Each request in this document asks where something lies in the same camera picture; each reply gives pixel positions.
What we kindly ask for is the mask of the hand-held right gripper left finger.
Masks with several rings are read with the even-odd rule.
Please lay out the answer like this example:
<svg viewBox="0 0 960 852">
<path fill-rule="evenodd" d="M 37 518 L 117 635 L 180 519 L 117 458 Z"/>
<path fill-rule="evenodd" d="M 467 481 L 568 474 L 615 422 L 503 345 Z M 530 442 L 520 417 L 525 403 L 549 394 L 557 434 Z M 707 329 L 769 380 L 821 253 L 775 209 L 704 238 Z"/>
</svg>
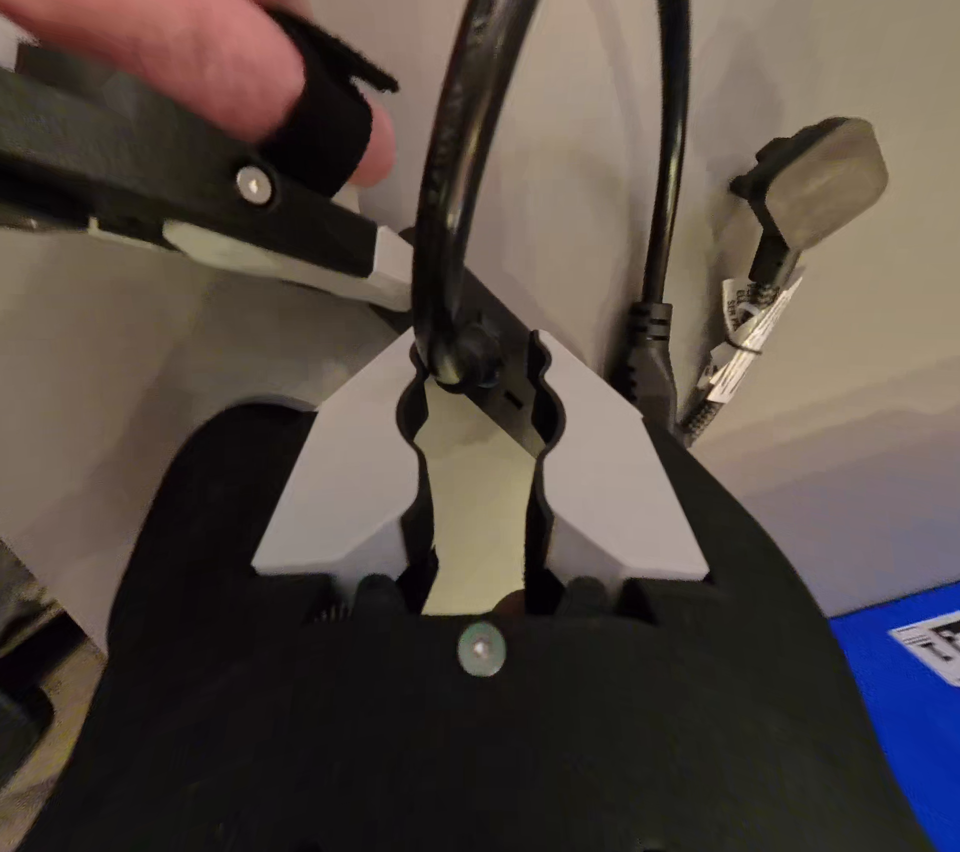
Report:
<svg viewBox="0 0 960 852">
<path fill-rule="evenodd" d="M 408 330 L 320 403 L 252 559 L 258 573 L 324 573 L 342 594 L 383 574 L 429 592 L 434 510 L 416 444 L 425 384 Z"/>
</svg>

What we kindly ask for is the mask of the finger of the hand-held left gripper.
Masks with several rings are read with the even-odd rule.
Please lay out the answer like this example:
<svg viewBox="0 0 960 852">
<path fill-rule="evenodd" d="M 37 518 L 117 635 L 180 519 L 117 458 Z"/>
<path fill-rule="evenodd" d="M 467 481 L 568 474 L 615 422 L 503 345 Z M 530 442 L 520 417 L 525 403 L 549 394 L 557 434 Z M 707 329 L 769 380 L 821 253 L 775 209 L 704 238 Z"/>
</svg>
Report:
<svg viewBox="0 0 960 852">
<path fill-rule="evenodd" d="M 212 268 L 293 283 L 392 312 L 407 312 L 411 308 L 413 251 L 384 226 L 375 228 L 373 263 L 360 277 L 186 223 L 167 221 L 161 235 L 174 251 Z"/>
</svg>

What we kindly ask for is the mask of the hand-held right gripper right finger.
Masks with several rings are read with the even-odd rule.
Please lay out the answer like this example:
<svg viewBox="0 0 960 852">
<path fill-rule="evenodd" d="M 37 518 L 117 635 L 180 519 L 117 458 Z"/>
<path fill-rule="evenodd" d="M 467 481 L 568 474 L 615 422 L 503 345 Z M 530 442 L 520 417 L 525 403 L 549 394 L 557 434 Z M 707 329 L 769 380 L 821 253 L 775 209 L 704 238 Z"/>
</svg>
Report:
<svg viewBox="0 0 960 852">
<path fill-rule="evenodd" d="M 703 581 L 709 566 L 642 414 L 553 335 L 533 331 L 527 378 L 543 442 L 526 513 L 527 595 L 592 578 Z"/>
</svg>

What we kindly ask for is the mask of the black dimpled round pad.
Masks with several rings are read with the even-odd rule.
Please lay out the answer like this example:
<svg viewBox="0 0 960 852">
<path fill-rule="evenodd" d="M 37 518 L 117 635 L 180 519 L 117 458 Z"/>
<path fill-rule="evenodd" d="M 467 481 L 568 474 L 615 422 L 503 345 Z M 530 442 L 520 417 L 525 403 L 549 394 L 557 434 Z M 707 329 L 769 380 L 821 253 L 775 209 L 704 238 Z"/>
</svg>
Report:
<svg viewBox="0 0 960 852">
<path fill-rule="evenodd" d="M 321 578 L 259 575 L 253 558 L 315 419 L 277 403 L 244 403 L 181 447 L 111 606 L 111 662 L 200 638 L 260 642 L 304 623 Z"/>
</svg>

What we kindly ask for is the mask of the blue plastic bin with label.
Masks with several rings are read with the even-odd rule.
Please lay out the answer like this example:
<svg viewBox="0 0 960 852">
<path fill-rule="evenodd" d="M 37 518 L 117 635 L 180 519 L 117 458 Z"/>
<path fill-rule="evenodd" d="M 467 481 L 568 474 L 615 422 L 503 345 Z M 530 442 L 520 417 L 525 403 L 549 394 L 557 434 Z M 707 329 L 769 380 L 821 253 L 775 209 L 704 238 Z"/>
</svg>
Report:
<svg viewBox="0 0 960 852">
<path fill-rule="evenodd" d="M 959 849 L 959 584 L 832 618 L 891 768 L 935 847 Z"/>
</svg>

